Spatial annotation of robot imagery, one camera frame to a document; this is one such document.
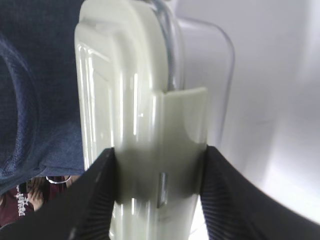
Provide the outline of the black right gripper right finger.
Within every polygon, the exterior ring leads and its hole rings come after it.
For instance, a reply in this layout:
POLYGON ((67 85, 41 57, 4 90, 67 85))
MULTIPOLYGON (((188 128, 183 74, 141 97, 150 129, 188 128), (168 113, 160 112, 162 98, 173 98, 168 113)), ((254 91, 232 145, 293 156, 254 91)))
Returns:
POLYGON ((200 202, 210 240, 318 240, 319 224, 267 196, 207 146, 200 202))

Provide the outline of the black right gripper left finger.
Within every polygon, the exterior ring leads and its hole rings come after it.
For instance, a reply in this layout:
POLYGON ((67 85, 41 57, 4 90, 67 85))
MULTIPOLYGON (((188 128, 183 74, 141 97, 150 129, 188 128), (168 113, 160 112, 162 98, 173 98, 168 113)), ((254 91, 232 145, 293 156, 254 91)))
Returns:
POLYGON ((3 227, 2 240, 108 240, 116 195, 116 158, 105 149, 64 193, 3 227))

